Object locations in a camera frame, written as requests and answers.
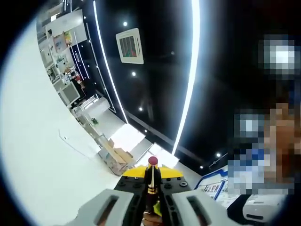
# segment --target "white floor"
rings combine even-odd
[[[56,94],[42,63],[35,21],[3,73],[2,173],[16,203],[36,224],[64,224],[119,177],[98,159],[97,145]]]

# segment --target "white device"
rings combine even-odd
[[[63,89],[65,87],[65,83],[63,81],[63,79],[61,79],[59,76],[56,79],[56,81],[53,83],[54,88],[56,89],[56,91],[60,91],[61,89]]]
[[[128,64],[144,64],[139,29],[116,34],[120,60]]]
[[[243,207],[243,215],[247,220],[269,222],[281,210],[285,198],[284,194],[253,194]]]
[[[68,108],[70,108],[71,105],[80,98],[80,94],[76,90],[73,82],[64,86],[57,93]]]

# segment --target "black ceiling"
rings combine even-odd
[[[242,108],[264,109],[275,83],[258,67],[258,42],[265,34],[295,34],[297,13],[285,14],[290,4],[259,0],[200,0],[199,61],[190,108],[176,156],[202,173],[214,154],[226,153],[233,138],[233,115]],[[192,9],[189,0],[97,0],[97,13],[108,64],[129,122],[168,151],[173,148],[187,91]],[[73,0],[87,18],[91,41],[104,82],[117,110],[99,44],[93,1]],[[121,63],[115,35],[139,28],[143,65]],[[105,95],[88,41],[80,44],[92,90]]]

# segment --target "red knob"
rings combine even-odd
[[[158,159],[155,156],[149,158],[149,164],[155,166],[158,164]]]

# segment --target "cardboard box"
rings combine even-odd
[[[129,152],[125,152],[122,148],[113,147],[114,142],[110,139],[108,142],[103,143],[103,148],[98,154],[114,174],[121,176],[125,171],[133,167],[135,161]]]

